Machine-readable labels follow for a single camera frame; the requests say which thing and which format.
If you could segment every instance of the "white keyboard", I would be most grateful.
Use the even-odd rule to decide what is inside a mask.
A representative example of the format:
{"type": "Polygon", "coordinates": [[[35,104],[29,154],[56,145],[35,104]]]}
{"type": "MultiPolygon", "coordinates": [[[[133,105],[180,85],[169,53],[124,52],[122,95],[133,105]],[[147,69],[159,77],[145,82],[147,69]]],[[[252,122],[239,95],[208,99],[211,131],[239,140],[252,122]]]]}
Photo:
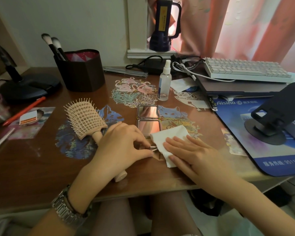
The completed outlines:
{"type": "Polygon", "coordinates": [[[291,83],[293,80],[279,63],[204,58],[205,70],[213,79],[238,79],[291,83]]]}

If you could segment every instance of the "brown tabletop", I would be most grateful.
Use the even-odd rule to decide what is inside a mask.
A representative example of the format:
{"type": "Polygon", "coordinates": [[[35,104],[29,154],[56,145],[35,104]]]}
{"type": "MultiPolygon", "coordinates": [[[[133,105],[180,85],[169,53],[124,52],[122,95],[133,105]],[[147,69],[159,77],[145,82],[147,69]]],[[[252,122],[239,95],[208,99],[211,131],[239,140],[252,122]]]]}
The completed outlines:
{"type": "MultiPolygon", "coordinates": [[[[25,74],[33,72],[51,73],[60,78],[57,68],[32,68],[25,74]]],[[[218,117],[210,109],[193,107],[192,101],[188,100],[199,99],[198,96],[175,94],[171,89],[168,101],[155,101],[158,76],[122,81],[126,78],[106,74],[106,84],[95,92],[87,93],[70,92],[63,84],[58,92],[38,105],[55,107],[55,110],[35,138],[8,140],[0,147],[0,210],[49,206],[54,197],[91,160],[92,156],[76,159],[85,157],[85,152],[76,155],[73,141],[70,141],[74,134],[66,125],[63,106],[79,98],[90,98],[98,109],[103,109],[104,118],[110,118],[112,122],[124,119],[125,123],[134,125],[138,102],[158,104],[161,106],[163,129],[183,124],[191,135],[218,149],[243,178],[265,178],[248,157],[230,154],[221,131],[224,125],[218,117]],[[69,141],[66,140],[66,134],[70,136],[69,141]]],[[[154,158],[140,160],[126,171],[128,176],[124,180],[110,182],[95,200],[196,188],[179,169],[167,168],[165,161],[154,158]]]]}

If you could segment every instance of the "compact mirror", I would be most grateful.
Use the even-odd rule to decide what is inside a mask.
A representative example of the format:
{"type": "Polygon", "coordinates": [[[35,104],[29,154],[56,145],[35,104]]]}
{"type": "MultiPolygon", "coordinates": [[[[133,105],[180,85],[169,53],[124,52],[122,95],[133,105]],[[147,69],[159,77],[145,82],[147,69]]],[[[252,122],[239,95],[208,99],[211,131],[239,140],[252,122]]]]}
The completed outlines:
{"type": "Polygon", "coordinates": [[[139,105],[137,110],[138,119],[160,118],[158,105],[139,105]]]}
{"type": "Polygon", "coordinates": [[[145,137],[149,137],[151,133],[162,130],[160,120],[137,120],[137,127],[145,137]]]}

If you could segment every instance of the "thigh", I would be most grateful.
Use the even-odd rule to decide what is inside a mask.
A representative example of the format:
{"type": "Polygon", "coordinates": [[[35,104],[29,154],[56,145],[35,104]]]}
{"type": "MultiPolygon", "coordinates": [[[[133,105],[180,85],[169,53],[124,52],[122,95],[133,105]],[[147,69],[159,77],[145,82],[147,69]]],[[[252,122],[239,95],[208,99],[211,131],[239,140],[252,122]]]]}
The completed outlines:
{"type": "Polygon", "coordinates": [[[202,235],[185,205],[181,192],[151,196],[151,211],[151,236],[202,235]]]}
{"type": "Polygon", "coordinates": [[[129,201],[127,198],[101,203],[90,236],[136,236],[129,201]]]}

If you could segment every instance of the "forearm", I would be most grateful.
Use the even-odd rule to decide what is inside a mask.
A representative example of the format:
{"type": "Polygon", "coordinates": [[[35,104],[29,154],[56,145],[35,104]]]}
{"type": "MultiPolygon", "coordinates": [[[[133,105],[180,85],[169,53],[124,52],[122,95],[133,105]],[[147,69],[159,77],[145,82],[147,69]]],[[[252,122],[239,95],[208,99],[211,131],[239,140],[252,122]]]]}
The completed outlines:
{"type": "Polygon", "coordinates": [[[272,203],[254,185],[241,182],[227,202],[265,236],[295,236],[295,220],[272,203]]]}
{"type": "MultiPolygon", "coordinates": [[[[72,183],[68,198],[71,205],[80,214],[84,214],[90,202],[102,188],[109,182],[100,170],[86,165],[72,183]]],[[[49,210],[39,223],[31,230],[29,236],[71,236],[76,229],[62,222],[54,209],[49,210]]]]}

